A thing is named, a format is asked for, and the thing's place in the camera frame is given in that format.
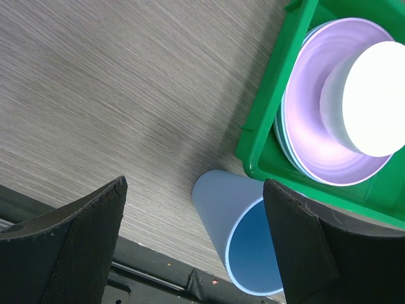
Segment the purple plate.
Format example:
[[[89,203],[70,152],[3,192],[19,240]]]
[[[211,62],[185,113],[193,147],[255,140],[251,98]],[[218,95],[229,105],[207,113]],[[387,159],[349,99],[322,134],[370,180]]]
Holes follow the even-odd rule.
[[[335,65],[356,51],[392,39],[383,27],[363,18],[323,23],[304,38],[278,116],[296,168],[313,180],[352,186],[373,177],[391,159],[366,156],[335,142],[321,121],[319,102]]]

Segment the blue cup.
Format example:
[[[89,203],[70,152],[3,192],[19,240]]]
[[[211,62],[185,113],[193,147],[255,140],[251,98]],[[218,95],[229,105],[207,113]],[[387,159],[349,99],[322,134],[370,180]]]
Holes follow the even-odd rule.
[[[283,290],[263,186],[259,180],[212,170],[192,188],[192,203],[231,281],[254,296]]]

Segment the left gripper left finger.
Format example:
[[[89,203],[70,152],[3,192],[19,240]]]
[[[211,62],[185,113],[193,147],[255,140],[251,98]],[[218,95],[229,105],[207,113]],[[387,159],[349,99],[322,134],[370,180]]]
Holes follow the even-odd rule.
[[[1,303],[100,303],[127,188],[120,176],[1,231]]]

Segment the white bowl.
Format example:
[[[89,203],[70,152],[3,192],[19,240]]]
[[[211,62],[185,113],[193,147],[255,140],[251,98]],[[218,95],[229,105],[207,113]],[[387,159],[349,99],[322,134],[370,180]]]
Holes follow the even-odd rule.
[[[404,45],[379,42],[344,58],[320,94],[326,131],[345,148],[372,157],[404,146]]]

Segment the blue plate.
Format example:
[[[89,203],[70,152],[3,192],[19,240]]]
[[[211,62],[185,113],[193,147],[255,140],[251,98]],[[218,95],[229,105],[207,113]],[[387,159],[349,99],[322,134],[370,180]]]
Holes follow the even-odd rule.
[[[273,123],[277,141],[278,141],[284,155],[286,156],[288,161],[293,165],[293,167],[295,169],[300,171],[300,173],[302,173],[306,177],[309,177],[310,179],[312,179],[316,182],[323,183],[322,181],[318,180],[316,177],[312,176],[309,172],[307,172],[306,169],[304,169],[302,167],[302,165],[298,162],[295,154],[293,154],[292,148],[290,147],[290,143],[288,140],[286,127],[285,127],[284,105],[285,105],[285,92],[282,95],[281,103],[280,103],[280,106],[278,108],[278,111],[277,111],[277,114],[276,114],[276,117],[275,117],[275,120]]]

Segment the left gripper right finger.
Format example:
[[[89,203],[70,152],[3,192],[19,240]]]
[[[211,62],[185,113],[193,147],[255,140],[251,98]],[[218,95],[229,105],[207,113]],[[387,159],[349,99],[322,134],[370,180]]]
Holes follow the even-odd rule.
[[[287,303],[403,303],[404,232],[268,179],[263,199]]]

